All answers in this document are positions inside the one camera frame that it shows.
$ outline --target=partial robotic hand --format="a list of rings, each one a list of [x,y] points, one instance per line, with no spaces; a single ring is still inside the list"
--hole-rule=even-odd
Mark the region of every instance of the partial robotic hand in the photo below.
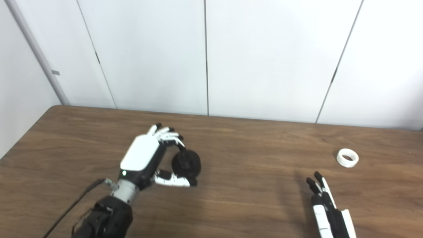
[[[183,137],[173,128],[153,125],[137,136],[121,161],[118,183],[106,183],[112,193],[99,200],[72,238],[123,238],[132,222],[131,204],[141,190],[152,183],[166,186],[196,186],[201,170],[200,157],[186,150]],[[157,170],[168,146],[180,152],[172,160],[173,172]]]
[[[314,192],[311,197],[314,215],[319,227],[321,238],[357,238],[354,225],[348,209],[339,211],[336,208],[332,193],[324,177],[315,172],[316,183],[313,179],[307,178],[310,189]]]

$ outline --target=table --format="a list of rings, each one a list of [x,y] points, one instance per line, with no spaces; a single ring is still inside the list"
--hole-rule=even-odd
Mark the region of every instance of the table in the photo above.
[[[335,125],[54,106],[0,160],[0,237],[41,237],[92,181],[116,180],[135,136],[162,122],[202,159],[196,188],[154,185],[134,202],[127,237],[317,238],[305,182],[327,179],[359,238],[423,234],[423,133]],[[360,161],[344,168],[340,148]],[[177,149],[168,150],[170,169]],[[50,237],[109,194],[88,194]]]

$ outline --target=white tape roll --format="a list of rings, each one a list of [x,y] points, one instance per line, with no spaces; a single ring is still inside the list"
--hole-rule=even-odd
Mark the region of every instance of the white tape roll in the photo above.
[[[347,160],[343,155],[350,157],[352,160]],[[336,157],[338,163],[344,167],[354,167],[358,162],[358,155],[354,150],[351,149],[340,149]]]

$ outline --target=cable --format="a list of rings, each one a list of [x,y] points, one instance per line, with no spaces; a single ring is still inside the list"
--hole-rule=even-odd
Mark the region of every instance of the cable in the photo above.
[[[59,222],[63,219],[63,217],[66,216],[66,214],[68,214],[68,212],[70,210],[72,210],[72,208],[74,208],[74,206],[76,204],[79,203],[79,201],[81,201],[81,199],[91,190],[93,190],[95,187],[97,187],[98,185],[104,183],[106,181],[106,178],[103,179],[99,179],[96,180],[94,183],[92,183],[91,185],[89,185],[85,191],[69,206],[68,209],[66,209],[66,211],[63,212],[62,215],[59,216],[59,218],[53,223],[53,225],[50,227],[50,229],[46,232],[46,234],[42,237],[42,238],[47,238],[47,236],[50,235],[50,233],[54,230],[54,228],[57,226],[57,224],[59,224]]]

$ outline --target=white robotic hand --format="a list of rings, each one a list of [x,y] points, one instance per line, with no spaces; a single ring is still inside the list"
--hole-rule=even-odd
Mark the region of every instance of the white robotic hand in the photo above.
[[[196,186],[195,177],[200,173],[200,157],[187,150],[183,137],[173,128],[159,129],[153,125],[146,134],[137,136],[121,161],[119,179],[127,180],[142,190],[155,182],[167,186]],[[172,161],[174,173],[157,170],[168,146],[176,145],[180,152]]]
[[[340,211],[336,208],[332,193],[325,178],[315,172],[313,179],[307,178],[310,189],[314,192],[311,197],[314,215],[321,238],[357,238],[351,215],[348,209]]]

